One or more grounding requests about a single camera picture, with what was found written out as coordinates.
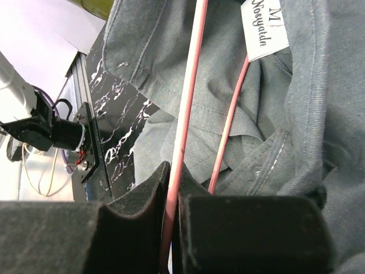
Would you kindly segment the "pink wire hanger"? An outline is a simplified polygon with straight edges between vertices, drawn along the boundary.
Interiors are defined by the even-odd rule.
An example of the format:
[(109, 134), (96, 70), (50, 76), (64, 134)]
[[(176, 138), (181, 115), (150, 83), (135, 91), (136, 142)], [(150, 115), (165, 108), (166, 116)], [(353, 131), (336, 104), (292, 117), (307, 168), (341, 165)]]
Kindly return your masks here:
[[(177, 122), (175, 145), (173, 149), (171, 173), (169, 176), (167, 200), (164, 212), (164, 221), (161, 234), (161, 244), (160, 244), (160, 254), (159, 254), (159, 273), (167, 273), (168, 271), (169, 251), (173, 235), (173, 225), (175, 221), (178, 194), (181, 183), (181, 175), (183, 170), (190, 112), (192, 108), (194, 87), (196, 84), (198, 62), (201, 52), (201, 44), (202, 44), (207, 8), (208, 8), (208, 1), (196, 2), (192, 35), (190, 39), (188, 59), (185, 70), (184, 84), (182, 88), (179, 116)], [(228, 115), (224, 125), (224, 130), (222, 132), (222, 137), (218, 148), (217, 157), (213, 167), (213, 173), (208, 188), (208, 192), (210, 194), (214, 194), (216, 189), (218, 174), (223, 160), (226, 142), (228, 140), (228, 136), (232, 126), (237, 99), (241, 91), (241, 87), (244, 82), (248, 67), (249, 67), (249, 60), (248, 58), (245, 58), (229, 106)]]

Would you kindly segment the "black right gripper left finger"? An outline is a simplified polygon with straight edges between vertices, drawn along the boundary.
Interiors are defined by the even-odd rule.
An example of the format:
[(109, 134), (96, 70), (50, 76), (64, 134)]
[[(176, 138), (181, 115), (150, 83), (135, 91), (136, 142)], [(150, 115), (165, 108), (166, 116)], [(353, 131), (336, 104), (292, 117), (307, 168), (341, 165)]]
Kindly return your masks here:
[(169, 164), (110, 204), (2, 202), (2, 273), (158, 273)]

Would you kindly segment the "grey shirt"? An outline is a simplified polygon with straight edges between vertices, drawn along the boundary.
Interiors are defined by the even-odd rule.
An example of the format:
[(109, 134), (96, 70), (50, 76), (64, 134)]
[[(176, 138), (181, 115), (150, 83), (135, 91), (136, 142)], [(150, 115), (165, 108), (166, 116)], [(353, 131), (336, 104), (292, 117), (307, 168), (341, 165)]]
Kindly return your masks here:
[[(195, 1), (115, 1), (103, 62), (158, 108), (133, 152), (135, 183), (171, 161)], [(208, 183), (249, 42), (240, 1), (206, 12), (184, 162)], [(364, 2), (281, 1), (287, 48), (252, 62), (218, 195), (320, 197), (335, 273), (364, 272)]]

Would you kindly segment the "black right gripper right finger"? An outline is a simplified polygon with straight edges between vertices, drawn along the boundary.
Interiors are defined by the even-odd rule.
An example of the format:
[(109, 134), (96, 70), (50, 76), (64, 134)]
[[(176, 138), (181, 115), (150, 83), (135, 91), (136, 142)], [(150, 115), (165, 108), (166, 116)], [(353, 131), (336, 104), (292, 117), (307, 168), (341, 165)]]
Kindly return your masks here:
[(334, 265), (334, 245), (311, 199), (214, 196), (182, 169), (174, 273), (330, 273)]

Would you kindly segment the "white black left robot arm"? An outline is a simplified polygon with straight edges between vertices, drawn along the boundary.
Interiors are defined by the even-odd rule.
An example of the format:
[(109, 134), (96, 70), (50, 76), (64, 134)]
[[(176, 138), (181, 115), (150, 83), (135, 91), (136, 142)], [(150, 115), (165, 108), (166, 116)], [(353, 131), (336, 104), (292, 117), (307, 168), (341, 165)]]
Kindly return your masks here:
[(30, 85), (1, 54), (1, 128), (16, 140), (40, 151), (55, 147), (79, 152), (86, 126), (70, 121), (72, 104), (51, 104), (44, 91)]

